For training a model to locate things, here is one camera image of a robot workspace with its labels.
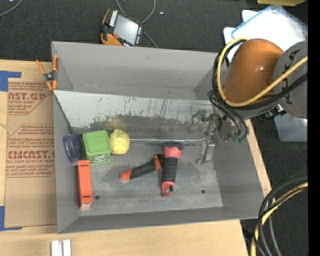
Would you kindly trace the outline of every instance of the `yellow cable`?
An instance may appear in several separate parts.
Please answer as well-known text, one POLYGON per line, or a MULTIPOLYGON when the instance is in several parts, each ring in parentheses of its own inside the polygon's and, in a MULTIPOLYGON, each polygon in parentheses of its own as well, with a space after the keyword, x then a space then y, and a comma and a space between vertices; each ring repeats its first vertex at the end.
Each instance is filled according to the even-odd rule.
POLYGON ((223 58, 225 56, 226 51, 236 42, 241 41, 241 40, 248 40, 245 37, 239 37, 236 39, 233 39, 232 41, 230 41, 222 50, 219 59, 218 59, 218 64, 217 64, 217 69, 216 69, 216 83, 217 83, 217 87, 218 87, 218 91, 223 99, 223 101, 225 103, 227 103, 229 106, 231 107, 243 107, 246 106, 248 104, 251 104, 252 102, 258 100, 259 98, 261 98, 262 96, 264 96, 267 92, 269 92, 270 90, 272 90, 278 83, 280 83, 283 79, 285 79, 286 77, 288 77, 292 72, 294 72, 298 67, 300 67, 302 64, 304 64, 305 62, 308 61, 308 55, 305 56, 304 58, 302 58, 301 60, 299 60, 296 64, 294 64, 291 68, 289 68, 285 73, 283 73, 281 76, 279 76, 274 82, 272 82, 267 88, 265 88, 264 90, 262 90, 260 93, 258 93, 256 96, 240 102, 240 103, 233 103, 230 100, 227 99, 227 97, 225 96, 223 90, 222 90, 222 86, 221 86, 221 81, 220 81, 220 71, 221 71, 221 65, 222 65, 222 61, 223 58))
MULTIPOLYGON (((296 195, 297 193, 301 192, 303 189, 308 187, 308 182, 305 182, 303 184, 300 184, 298 186, 296 186, 295 188, 291 189, 290 191, 288 191, 287 193, 285 193, 283 196, 281 196, 278 200, 276 200, 274 202, 274 204, 277 204, 278 202, 280 202, 283 198, 285 198, 288 194, 292 193, 291 195, 289 195, 285 200, 283 200, 282 202, 280 202, 277 206, 275 206, 274 208, 270 209, 269 211, 265 212, 264 215, 262 216, 262 225, 265 224, 265 222, 267 221, 267 219, 270 217, 270 215, 280 206, 282 205, 285 201, 287 201, 289 198, 293 197, 294 195, 296 195)), ((254 230, 254 236, 255 239, 259 238, 259 225, 257 225, 255 227, 254 230)), ((256 256, 256 243, 254 238, 252 238, 251 240, 251 248, 250 248, 250 256, 256 256)))

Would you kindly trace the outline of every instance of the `blue tape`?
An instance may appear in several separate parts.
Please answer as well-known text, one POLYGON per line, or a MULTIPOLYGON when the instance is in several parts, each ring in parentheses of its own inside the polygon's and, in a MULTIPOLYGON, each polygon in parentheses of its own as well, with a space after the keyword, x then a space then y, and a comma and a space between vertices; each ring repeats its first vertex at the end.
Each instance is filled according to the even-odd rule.
POLYGON ((0 91, 8 91, 9 78, 21 78, 21 72, 0 71, 0 91))
POLYGON ((5 228, 5 207, 0 206, 0 232, 6 230, 20 230, 22 227, 7 227, 5 228))

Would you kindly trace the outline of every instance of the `black carpet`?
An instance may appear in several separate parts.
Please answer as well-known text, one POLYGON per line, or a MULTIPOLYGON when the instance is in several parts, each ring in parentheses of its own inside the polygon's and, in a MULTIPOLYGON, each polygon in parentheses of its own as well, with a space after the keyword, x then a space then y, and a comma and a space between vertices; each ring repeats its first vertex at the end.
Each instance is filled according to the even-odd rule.
MULTIPOLYGON (((17 4, 0 0, 0 13, 17 4)), ((127 15, 144 20, 153 0, 119 0, 127 15)), ((308 25, 308 0, 284 8, 308 25)), ((145 32, 159 48, 219 52, 223 29, 237 27, 243 10, 259 11, 267 4, 255 0, 158 0, 144 24, 145 32)), ((24 0, 12 12, 0 16, 0 59, 51 61, 51 41, 99 44, 103 16, 116 8, 116 0, 24 0)), ((143 38, 141 47, 154 47, 143 38)), ((252 120, 271 186, 290 175, 308 171, 308 143, 279 140, 274 120, 252 120)), ((256 220, 242 220, 247 232, 256 220)), ((309 251, 308 190, 293 197, 273 217, 282 256, 306 256, 309 251)))

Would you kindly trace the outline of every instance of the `green container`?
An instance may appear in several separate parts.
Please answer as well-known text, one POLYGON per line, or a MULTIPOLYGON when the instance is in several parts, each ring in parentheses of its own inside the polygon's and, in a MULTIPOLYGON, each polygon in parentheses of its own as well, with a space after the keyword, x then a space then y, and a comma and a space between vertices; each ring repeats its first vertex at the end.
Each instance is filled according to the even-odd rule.
POLYGON ((82 135, 83 159, 90 165, 106 164, 110 161, 111 146, 108 132, 105 130, 86 132, 82 135))

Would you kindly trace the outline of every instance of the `orange device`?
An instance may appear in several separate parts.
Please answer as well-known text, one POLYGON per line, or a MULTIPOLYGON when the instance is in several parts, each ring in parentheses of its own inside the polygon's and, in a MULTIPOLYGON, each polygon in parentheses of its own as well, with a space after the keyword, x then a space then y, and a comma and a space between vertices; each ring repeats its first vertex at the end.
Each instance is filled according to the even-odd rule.
POLYGON ((121 10, 110 8, 104 15, 100 40, 104 45, 137 46, 142 41, 143 25, 121 10))
POLYGON ((80 209, 90 209, 93 203, 90 161, 79 160, 77 172, 80 209))

